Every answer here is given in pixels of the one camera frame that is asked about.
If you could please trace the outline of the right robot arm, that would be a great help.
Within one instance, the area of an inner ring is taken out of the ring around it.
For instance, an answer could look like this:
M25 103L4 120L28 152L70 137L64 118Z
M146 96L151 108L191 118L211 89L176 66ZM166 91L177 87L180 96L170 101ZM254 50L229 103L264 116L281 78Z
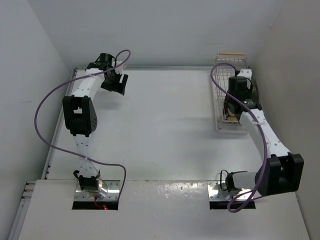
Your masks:
M262 158L262 166L257 172L229 172L225 178L225 190L256 188L263 197L296 192L304 159L300 154L293 154L279 140L252 95L253 86L248 77L229 77L224 108L227 115L236 118L249 133Z

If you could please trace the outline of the grey rimmed cream plate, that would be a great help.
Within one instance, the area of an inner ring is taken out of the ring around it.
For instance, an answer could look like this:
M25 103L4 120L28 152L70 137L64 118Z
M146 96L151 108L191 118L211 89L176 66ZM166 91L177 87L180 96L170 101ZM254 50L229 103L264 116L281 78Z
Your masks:
M252 83L252 99L256 103L260 104L259 88L258 88L258 84L253 76L251 77L251 83Z

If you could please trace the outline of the black rimmed patterned plate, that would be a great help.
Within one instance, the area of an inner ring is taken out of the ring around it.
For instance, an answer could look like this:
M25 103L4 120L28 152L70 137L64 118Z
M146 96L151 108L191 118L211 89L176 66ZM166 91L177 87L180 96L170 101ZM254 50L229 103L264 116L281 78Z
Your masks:
M228 121L239 121L239 104L231 99L229 96L225 96L223 102L224 116Z

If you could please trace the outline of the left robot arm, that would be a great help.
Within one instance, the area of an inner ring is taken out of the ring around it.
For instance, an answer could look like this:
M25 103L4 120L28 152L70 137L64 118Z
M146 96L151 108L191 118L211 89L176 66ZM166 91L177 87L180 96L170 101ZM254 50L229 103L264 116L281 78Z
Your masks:
M122 96L125 94L129 76L122 74L122 66L119 70L114 69L118 64L116 57L101 53L86 67L88 77L81 81L71 95L62 100L65 126L75 141L77 154L80 155L80 167L73 172L74 176L78 179L80 189L96 200L107 195L107 187L101 178L99 165L89 160L98 127L93 99L99 89Z

